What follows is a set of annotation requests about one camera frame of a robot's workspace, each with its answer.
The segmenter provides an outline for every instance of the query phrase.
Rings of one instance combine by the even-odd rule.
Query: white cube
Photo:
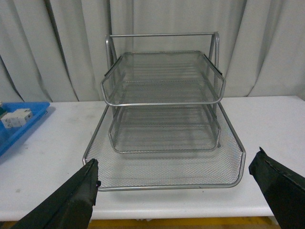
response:
[[[14,111],[15,117],[17,117],[20,125],[25,125],[31,118],[33,118],[33,113],[30,109],[18,109]]]

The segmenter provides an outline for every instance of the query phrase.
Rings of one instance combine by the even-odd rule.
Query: metal rod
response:
[[[109,44],[109,41],[110,40],[110,36],[109,35],[107,35],[106,36],[106,56],[107,56],[107,67],[108,67],[108,70],[111,68],[111,56],[110,56],[110,52],[111,52],[111,50],[110,50],[110,44]]]
[[[216,68],[218,68],[218,65],[219,65],[219,33],[215,32],[214,36],[215,36],[215,66],[216,66]],[[218,80],[218,78],[214,76],[214,88],[216,90],[216,94],[218,94],[218,81],[217,80]],[[217,116],[215,104],[213,105],[213,109]]]
[[[211,38],[211,45],[210,45],[210,51],[209,51],[209,59],[210,59],[210,61],[212,61],[212,57],[213,57],[214,43],[215,43],[215,35],[213,34],[212,38]]]
[[[117,34],[110,37],[170,37],[170,36],[204,36],[213,35],[215,32],[193,32],[193,33],[158,33],[158,34]]]
[[[110,48],[111,48],[111,52],[112,52],[112,56],[113,56],[113,63],[115,63],[118,60],[118,58],[117,58],[117,55],[116,55],[116,51],[115,51],[114,42],[113,42],[112,37],[110,38],[109,42],[110,42]]]

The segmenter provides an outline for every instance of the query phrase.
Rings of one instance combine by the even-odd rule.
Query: stacked trays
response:
[[[101,86],[107,106],[83,157],[99,161],[100,191],[239,183],[245,151],[220,104],[225,79],[203,53],[126,52]]]

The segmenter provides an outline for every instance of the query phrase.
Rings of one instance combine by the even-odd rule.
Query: white table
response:
[[[305,102],[279,96],[224,98],[222,104],[247,153],[239,185],[99,192],[92,219],[272,216],[248,166],[261,146],[305,176]],[[82,167],[104,107],[104,102],[52,103],[48,114],[0,157],[0,221],[19,220]]]

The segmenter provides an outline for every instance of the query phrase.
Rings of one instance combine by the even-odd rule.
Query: curtain fold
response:
[[[225,96],[305,98],[305,1],[2,0],[0,101],[97,101],[105,35],[219,31]],[[116,38],[126,51],[201,50],[210,37]]]
[[[25,39],[51,100],[77,101],[43,1],[15,1]]]

